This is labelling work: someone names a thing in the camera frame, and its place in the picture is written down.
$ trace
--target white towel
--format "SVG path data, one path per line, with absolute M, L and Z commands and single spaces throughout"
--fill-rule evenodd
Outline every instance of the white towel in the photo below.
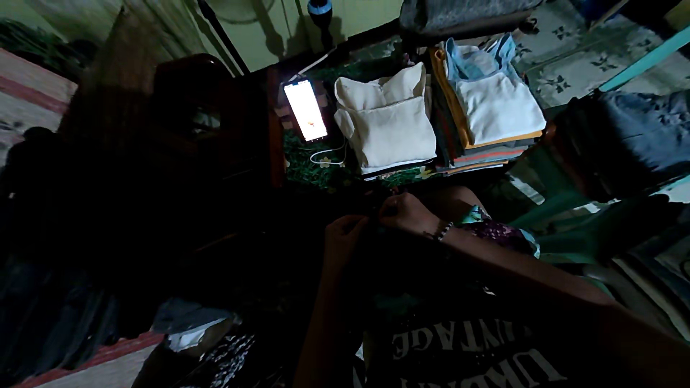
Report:
M 425 109 L 423 64 L 390 78 L 335 82 L 335 122 L 348 139 L 363 173 L 436 156 L 436 137 Z

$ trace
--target hand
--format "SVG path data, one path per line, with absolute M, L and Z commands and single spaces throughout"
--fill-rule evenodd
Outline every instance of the hand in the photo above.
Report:
M 363 215 L 346 215 L 326 227 L 324 274 L 339 273 L 348 263 L 359 234 L 368 221 L 369 218 Z
M 379 220 L 383 225 L 414 235 L 432 238 L 441 227 L 441 219 L 430 212 L 414 195 L 402 193 L 386 198 Z

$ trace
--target bracelet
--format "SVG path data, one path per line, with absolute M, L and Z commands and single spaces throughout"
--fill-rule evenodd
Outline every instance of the bracelet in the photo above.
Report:
M 448 231 L 451 230 L 451 228 L 454 226 L 455 225 L 452 222 L 449 222 L 448 225 L 446 225 L 446 227 L 443 228 L 443 230 L 440 233 L 433 237 L 436 239 L 436 241 L 441 242 L 441 240 L 443 240 L 443 237 L 446 237 L 446 233 L 448 233 Z

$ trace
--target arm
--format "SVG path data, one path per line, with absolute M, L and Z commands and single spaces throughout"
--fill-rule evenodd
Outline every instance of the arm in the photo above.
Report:
M 448 224 L 407 193 L 388 198 L 381 215 L 382 224 L 428 238 Z M 462 229 L 452 228 L 442 244 L 509 288 L 509 295 L 519 295 L 512 299 L 519 308 L 540 315 L 541 320 L 551 320 L 549 324 L 585 329 L 594 336 L 590 340 L 597 342 L 600 351 L 621 362 L 645 385 L 680 387 L 690 381 L 686 367 L 690 348 L 686 344 L 649 326 L 587 281 Z M 582 346 L 590 343 L 575 342 Z
M 346 215 L 326 227 L 324 268 L 314 310 L 297 363 L 295 388 L 333 386 L 335 366 L 346 354 L 347 328 L 342 319 L 339 285 L 357 238 L 368 219 Z

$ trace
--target teal chair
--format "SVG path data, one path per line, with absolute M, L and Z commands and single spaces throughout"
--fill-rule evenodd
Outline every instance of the teal chair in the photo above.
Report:
M 581 193 L 575 182 L 558 166 L 546 146 L 537 145 L 518 163 L 522 162 L 526 162 L 539 177 L 543 185 L 539 194 L 544 197 L 544 201 L 509 222 L 510 225 L 529 228 L 554 215 L 592 202 L 592 199 Z

